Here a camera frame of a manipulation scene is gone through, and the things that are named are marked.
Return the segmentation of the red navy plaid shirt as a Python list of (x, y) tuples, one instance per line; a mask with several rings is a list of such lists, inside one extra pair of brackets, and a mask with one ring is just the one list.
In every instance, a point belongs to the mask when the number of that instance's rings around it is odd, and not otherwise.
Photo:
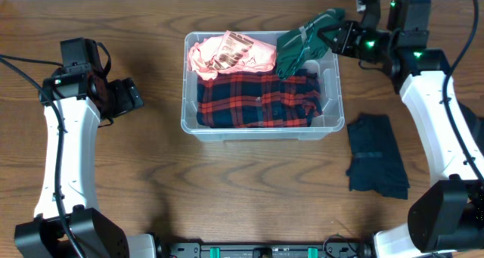
[(323, 114), (318, 74), (298, 70), (220, 74), (197, 80), (197, 122), (213, 129), (309, 127)]

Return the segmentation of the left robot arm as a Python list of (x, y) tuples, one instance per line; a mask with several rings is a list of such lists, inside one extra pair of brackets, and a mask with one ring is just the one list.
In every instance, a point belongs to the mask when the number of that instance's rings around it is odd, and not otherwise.
[(100, 212), (95, 190), (98, 129), (144, 102), (132, 79), (108, 81), (100, 42), (69, 39), (60, 49), (62, 64), (34, 85), (48, 127), (45, 175), (33, 220), (15, 227), (16, 247), (24, 257), (156, 257), (153, 235), (126, 235)]

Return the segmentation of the pink printed t-shirt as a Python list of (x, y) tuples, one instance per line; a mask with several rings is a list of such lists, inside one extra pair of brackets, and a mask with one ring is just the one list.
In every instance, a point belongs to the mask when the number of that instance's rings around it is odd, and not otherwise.
[(249, 36), (226, 31), (196, 42), (187, 53), (188, 66), (202, 80), (219, 74), (259, 73), (274, 69), (276, 47)]

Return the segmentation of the dark navy shorts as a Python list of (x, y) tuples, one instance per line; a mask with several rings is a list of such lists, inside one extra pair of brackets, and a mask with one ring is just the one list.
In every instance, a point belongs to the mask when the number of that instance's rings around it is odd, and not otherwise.
[(408, 176), (387, 115), (362, 113), (347, 125), (352, 161), (346, 171), (351, 191), (375, 191), (408, 199)]

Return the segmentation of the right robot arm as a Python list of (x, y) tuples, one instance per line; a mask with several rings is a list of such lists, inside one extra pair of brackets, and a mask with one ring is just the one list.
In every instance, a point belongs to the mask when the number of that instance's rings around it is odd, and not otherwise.
[(360, 21), (345, 20), (318, 37), (334, 54), (367, 61), (386, 74), (408, 108), (430, 169), (430, 189), (408, 220), (374, 235), (363, 257), (441, 256), (483, 246), (483, 155), (461, 112), (450, 64), (429, 48), (431, 0), (391, 0), (379, 30), (380, 0), (356, 0)]

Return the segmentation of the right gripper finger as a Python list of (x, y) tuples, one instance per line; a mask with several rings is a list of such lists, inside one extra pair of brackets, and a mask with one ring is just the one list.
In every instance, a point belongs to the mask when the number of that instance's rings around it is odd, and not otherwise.
[(318, 29), (318, 35), (326, 35), (327, 33), (338, 35), (344, 27), (344, 21), (334, 23)]
[(332, 51), (338, 52), (338, 35), (336, 33), (318, 33), (318, 38)]

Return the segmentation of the dark green garment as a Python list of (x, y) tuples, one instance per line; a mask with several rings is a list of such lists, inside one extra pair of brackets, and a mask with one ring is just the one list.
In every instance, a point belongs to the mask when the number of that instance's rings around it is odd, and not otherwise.
[(280, 79), (293, 76), (306, 61), (317, 60), (326, 54), (329, 47), (318, 38), (320, 28), (344, 20), (346, 12), (341, 8), (330, 8), (321, 12), (308, 23), (278, 37), (276, 45), (276, 69)]

